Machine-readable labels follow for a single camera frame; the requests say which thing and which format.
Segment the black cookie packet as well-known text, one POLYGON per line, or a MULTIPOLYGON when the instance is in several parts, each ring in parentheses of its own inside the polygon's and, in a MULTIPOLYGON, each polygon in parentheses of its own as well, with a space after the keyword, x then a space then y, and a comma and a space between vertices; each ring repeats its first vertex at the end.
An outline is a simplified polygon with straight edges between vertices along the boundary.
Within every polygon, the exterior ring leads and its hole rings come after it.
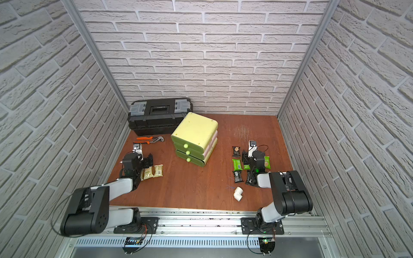
POLYGON ((233 158, 240 158, 240 157, 241 157, 240 147, 239 147, 239 146, 233 146, 233 147, 232 147, 232 157, 233 157, 233 158))
POLYGON ((235 183, 243 182, 241 171, 233 171, 233 176, 234 176, 234 182, 235 183))
POLYGON ((249 186, 257 187, 257 176, 250 170, 247 171, 247 179, 245 183, 249 186))

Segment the yellow-green drawer cabinet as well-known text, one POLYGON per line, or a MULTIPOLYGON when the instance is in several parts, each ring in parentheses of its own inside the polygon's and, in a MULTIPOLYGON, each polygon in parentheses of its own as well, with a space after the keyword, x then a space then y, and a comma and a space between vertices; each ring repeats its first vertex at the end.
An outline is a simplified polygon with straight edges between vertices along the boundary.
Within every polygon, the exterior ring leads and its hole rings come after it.
POLYGON ((186 162, 204 167, 218 142, 218 122, 189 112, 171 139, 176 155, 186 162))

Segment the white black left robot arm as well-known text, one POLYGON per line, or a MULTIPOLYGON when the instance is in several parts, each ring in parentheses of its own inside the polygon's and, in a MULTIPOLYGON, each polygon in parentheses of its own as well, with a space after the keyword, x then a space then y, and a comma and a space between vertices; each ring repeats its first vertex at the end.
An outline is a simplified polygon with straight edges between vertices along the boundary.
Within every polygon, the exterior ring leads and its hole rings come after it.
POLYGON ((153 166, 153 155, 144 158, 141 154, 129 152, 122 165, 117 180, 78 188, 73 192, 60 225, 61 235, 82 237, 111 229, 115 234, 156 233, 157 217, 142 217, 137 207, 110 208, 110 201, 138 188, 144 169, 153 166))

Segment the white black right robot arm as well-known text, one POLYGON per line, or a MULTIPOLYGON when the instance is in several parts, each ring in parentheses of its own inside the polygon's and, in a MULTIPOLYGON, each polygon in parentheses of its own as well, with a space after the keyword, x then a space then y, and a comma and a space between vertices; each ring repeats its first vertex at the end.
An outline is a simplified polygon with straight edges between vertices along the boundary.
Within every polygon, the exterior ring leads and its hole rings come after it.
POLYGON ((265 153, 254 150, 248 157, 246 184, 257 188, 269 188, 273 202, 258 210, 256 227, 263 230, 278 223, 287 216, 311 212, 313 201, 300 174, 287 172, 266 172, 265 153))

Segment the white plastic pipe elbow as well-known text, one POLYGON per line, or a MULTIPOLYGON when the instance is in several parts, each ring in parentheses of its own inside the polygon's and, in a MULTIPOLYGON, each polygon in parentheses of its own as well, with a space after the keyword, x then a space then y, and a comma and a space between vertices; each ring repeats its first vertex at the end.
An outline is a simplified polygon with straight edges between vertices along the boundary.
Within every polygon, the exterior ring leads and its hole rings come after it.
POLYGON ((240 200, 243 198, 243 192, 244 190, 241 187, 235 188, 234 193, 233 193, 235 200, 240 202, 240 200))

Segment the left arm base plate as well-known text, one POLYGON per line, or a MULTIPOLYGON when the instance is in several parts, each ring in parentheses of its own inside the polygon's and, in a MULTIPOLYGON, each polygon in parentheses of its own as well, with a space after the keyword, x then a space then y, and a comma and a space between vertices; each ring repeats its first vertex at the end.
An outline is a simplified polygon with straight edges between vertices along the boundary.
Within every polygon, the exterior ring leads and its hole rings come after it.
POLYGON ((133 221, 127 225, 114 228, 115 234, 155 234, 159 217, 141 217, 140 221, 133 221))

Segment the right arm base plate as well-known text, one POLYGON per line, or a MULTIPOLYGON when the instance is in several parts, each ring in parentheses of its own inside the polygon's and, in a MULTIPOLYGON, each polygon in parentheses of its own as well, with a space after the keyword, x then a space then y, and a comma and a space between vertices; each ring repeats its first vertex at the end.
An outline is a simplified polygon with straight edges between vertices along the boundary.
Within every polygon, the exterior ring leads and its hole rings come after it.
POLYGON ((242 234, 284 235, 282 221, 274 223, 257 222, 256 218, 241 218, 242 234))

